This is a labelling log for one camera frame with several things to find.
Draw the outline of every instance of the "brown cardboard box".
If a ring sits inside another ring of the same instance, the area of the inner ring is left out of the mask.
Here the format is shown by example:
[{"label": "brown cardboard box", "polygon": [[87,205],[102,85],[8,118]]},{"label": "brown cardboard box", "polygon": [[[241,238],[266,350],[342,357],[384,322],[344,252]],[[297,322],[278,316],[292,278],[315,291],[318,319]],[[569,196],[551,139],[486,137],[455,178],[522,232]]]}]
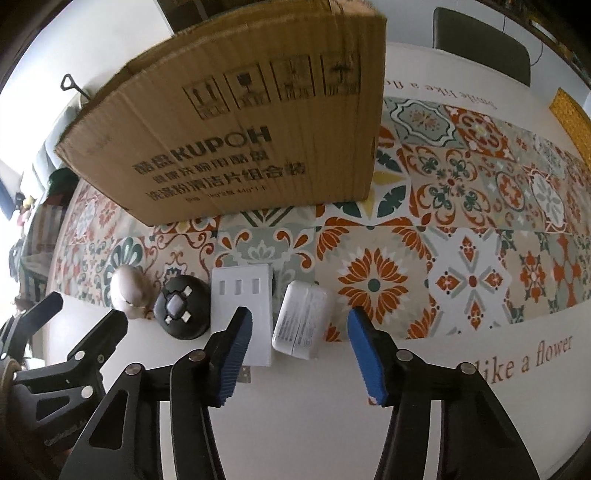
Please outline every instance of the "brown cardboard box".
[{"label": "brown cardboard box", "polygon": [[56,152],[147,225],[362,200],[384,61],[363,2],[249,5],[130,61]]}]

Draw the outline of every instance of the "shipping symbol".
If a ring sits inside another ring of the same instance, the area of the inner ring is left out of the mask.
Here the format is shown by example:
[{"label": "shipping symbol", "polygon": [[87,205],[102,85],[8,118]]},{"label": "shipping symbol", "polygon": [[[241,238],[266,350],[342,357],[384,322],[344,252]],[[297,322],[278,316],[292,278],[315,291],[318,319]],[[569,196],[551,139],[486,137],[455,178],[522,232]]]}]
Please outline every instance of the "shipping symbol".
[{"label": "shipping symbol", "polygon": [[282,102],[310,98],[316,94],[308,55],[271,60],[271,70]]},{"label": "shipping symbol", "polygon": [[361,87],[361,64],[357,52],[331,52],[320,56],[324,94],[357,95]]},{"label": "shipping symbol", "polygon": [[270,103],[258,63],[223,74],[239,109]]},{"label": "shipping symbol", "polygon": [[203,120],[230,111],[215,79],[211,76],[185,85],[183,90]]}]

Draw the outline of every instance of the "patterned tablecloth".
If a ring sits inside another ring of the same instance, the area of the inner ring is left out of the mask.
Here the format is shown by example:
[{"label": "patterned tablecloth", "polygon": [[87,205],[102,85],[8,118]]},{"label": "patterned tablecloth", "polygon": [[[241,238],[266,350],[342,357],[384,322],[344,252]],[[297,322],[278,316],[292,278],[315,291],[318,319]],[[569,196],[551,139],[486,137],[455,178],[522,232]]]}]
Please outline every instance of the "patterned tablecloth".
[{"label": "patterned tablecloth", "polygon": [[51,289],[111,305],[115,268],[157,291],[178,274],[267,262],[273,309],[294,279],[335,292],[327,340],[362,305],[394,338],[483,331],[591,297],[591,172],[515,125],[386,98],[364,202],[275,208],[149,228],[81,182]]}]

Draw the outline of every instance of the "cable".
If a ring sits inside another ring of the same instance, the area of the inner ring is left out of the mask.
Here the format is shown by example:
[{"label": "cable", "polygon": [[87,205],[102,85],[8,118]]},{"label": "cable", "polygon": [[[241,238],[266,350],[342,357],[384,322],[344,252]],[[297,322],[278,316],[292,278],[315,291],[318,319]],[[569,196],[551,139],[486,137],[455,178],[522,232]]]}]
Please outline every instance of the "cable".
[{"label": "cable", "polygon": [[544,42],[542,42],[540,40],[540,43],[542,44],[542,49],[540,51],[540,56],[538,57],[538,59],[535,62],[533,62],[532,64],[530,64],[530,67],[533,67],[536,63],[538,63],[540,61],[540,58],[542,58],[542,54],[544,53]]}]

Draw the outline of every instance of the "gray chair back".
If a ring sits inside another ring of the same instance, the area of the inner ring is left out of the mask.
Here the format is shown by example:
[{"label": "gray chair back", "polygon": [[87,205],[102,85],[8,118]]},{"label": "gray chair back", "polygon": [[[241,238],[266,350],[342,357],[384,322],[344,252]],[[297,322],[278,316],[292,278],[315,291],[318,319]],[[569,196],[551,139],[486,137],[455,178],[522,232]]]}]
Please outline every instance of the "gray chair back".
[{"label": "gray chair back", "polygon": [[513,37],[476,18],[437,7],[433,48],[486,65],[530,86],[530,55]]}]

